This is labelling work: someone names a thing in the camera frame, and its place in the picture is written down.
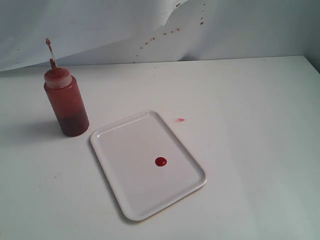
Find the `small red table stain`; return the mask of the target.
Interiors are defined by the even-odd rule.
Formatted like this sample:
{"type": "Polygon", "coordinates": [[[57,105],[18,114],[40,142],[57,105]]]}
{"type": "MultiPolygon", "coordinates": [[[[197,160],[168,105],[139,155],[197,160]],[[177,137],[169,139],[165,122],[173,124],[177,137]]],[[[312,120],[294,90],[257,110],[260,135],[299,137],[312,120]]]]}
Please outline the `small red table stain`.
{"type": "Polygon", "coordinates": [[[182,123],[182,122],[185,121],[185,119],[184,119],[184,118],[177,118],[175,121],[176,121],[177,123],[182,123]]]}

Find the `white rectangular tray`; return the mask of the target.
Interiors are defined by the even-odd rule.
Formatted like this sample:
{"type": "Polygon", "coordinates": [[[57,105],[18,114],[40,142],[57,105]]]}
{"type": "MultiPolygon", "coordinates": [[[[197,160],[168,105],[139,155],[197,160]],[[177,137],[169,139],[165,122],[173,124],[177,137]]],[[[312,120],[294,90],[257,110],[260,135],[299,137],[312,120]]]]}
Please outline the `white rectangular tray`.
{"type": "Polygon", "coordinates": [[[204,169],[161,116],[147,110],[90,136],[90,143],[124,216],[142,221],[203,187],[204,169]],[[158,167],[155,159],[167,164],[158,167]]]}

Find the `red sauce squeeze bottle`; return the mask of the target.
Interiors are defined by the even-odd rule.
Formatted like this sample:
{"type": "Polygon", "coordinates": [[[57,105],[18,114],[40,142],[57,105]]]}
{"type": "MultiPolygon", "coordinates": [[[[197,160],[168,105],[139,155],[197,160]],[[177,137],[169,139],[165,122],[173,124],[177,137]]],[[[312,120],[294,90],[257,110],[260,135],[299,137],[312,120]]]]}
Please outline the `red sauce squeeze bottle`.
{"type": "Polygon", "coordinates": [[[46,38],[51,69],[44,74],[44,90],[59,126],[68,137],[82,135],[90,122],[76,78],[64,67],[58,67],[51,41],[46,38]]]}

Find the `white paper backdrop sheet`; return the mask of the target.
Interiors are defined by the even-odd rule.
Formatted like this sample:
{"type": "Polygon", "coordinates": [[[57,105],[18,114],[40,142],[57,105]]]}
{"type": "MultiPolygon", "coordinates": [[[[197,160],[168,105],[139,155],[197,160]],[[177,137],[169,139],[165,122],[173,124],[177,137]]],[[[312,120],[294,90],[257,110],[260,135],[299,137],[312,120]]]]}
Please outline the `white paper backdrop sheet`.
{"type": "Polygon", "coordinates": [[[320,67],[317,0],[3,0],[0,69],[306,57],[320,67]]]}

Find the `red sauce blob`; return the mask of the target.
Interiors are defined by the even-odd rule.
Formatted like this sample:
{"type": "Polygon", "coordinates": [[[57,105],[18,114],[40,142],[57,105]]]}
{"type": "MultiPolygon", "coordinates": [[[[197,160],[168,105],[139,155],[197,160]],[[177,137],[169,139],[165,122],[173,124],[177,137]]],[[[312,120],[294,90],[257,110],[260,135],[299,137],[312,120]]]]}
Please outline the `red sauce blob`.
{"type": "Polygon", "coordinates": [[[160,156],[155,159],[155,164],[157,167],[164,167],[167,164],[167,159],[160,156]]]}

